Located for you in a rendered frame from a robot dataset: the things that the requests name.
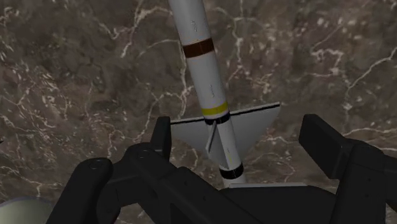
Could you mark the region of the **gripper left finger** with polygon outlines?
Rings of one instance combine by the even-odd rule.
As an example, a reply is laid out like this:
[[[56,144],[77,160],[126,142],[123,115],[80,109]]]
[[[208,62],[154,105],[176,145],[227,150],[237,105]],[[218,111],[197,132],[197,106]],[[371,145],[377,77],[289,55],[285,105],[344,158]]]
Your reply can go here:
[[[116,164],[108,158],[80,162],[46,224],[114,224],[131,204],[155,224],[258,224],[194,172],[172,165],[171,146],[171,122],[163,116],[150,142],[128,147]]]

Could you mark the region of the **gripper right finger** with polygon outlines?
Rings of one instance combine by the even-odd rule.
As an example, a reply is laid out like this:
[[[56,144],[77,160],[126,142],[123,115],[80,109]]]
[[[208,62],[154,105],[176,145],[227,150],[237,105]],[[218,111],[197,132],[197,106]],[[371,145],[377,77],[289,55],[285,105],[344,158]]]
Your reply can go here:
[[[397,158],[344,137],[316,114],[303,116],[298,142],[339,181],[330,224],[386,224],[386,207],[397,212]]]

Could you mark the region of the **white toy rocket with fins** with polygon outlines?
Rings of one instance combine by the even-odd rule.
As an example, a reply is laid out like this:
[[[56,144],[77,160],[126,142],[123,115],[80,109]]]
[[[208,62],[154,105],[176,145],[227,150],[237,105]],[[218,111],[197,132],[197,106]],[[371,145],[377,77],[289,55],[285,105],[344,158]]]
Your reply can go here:
[[[247,183],[243,158],[278,116],[278,102],[230,111],[202,0],[168,0],[202,115],[173,120],[172,135],[219,167],[227,188]]]

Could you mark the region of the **pale round object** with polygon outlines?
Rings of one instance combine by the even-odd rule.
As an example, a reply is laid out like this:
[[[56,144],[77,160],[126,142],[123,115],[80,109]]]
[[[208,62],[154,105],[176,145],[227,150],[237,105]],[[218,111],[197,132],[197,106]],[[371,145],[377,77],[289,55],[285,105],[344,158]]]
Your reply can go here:
[[[0,204],[0,224],[45,224],[53,206],[46,200],[27,197]]]

